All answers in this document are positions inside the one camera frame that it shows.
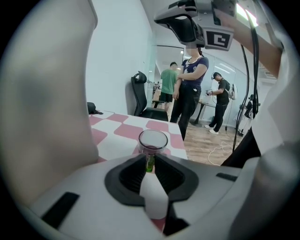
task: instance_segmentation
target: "woman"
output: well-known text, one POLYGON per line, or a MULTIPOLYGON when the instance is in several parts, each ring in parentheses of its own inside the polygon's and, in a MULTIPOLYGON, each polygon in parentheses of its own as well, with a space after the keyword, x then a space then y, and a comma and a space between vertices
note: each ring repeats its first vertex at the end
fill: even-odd
POLYGON ((200 48, 186 48, 188 55, 192 56, 189 60, 184 60, 177 82, 174 86, 173 98, 174 107, 170 122, 177 123, 182 139, 186 136, 188 122, 193 115, 201 94, 201 82, 209 68, 209 61, 202 55, 200 48))

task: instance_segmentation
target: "office chair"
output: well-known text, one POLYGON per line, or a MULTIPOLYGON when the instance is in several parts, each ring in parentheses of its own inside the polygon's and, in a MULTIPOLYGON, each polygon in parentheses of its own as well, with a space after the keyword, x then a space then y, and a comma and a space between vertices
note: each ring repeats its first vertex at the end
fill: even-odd
POLYGON ((157 105, 164 101, 152 101, 155 103, 154 108, 146 107, 147 99, 145 94, 144 84, 147 81, 147 77, 144 73, 138 71, 136 75, 131 78, 133 92, 135 93, 136 108, 134 116, 143 118, 151 118, 161 121, 168 121, 168 114, 164 109, 158 109, 157 105))

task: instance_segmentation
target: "man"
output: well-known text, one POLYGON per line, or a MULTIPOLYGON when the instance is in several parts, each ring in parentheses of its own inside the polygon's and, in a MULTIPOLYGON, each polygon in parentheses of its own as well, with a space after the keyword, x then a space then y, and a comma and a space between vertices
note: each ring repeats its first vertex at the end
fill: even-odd
POLYGON ((210 129, 212 134, 219 134, 219 130, 223 123, 223 116, 225 110, 229 103, 228 91, 230 89, 230 84, 226 81, 220 73, 215 72, 213 75, 213 79, 219 82, 219 87, 217 91, 211 91, 208 95, 216 95, 217 96, 217 104, 215 110, 214 120, 209 124, 205 125, 206 128, 210 129))
POLYGON ((177 80, 176 62, 170 64, 170 68, 164 70, 161 73, 161 79, 163 80, 163 87, 161 89, 160 101, 165 102, 165 111, 168 112, 170 103, 173 101, 172 94, 174 93, 174 84, 177 80))

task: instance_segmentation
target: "glass cup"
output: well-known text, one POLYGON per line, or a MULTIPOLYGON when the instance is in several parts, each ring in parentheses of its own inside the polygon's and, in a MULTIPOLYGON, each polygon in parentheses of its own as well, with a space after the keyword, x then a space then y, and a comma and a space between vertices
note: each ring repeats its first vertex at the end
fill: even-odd
POLYGON ((168 144, 168 137, 161 131, 147 129, 139 135, 138 149, 146 154, 146 172, 150 173, 154 166, 154 154, 163 153, 168 144))

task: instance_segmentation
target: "checkered tablecloth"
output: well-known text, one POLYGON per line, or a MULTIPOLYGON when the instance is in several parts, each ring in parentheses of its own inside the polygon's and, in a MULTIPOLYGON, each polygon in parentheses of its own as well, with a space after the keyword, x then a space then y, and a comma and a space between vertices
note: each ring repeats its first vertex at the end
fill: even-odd
POLYGON ((177 124, 113 112, 90 115, 90 124, 99 152, 99 162, 138 153, 138 136, 146 129, 155 129, 166 134, 168 144, 165 154, 187 159, 177 124))

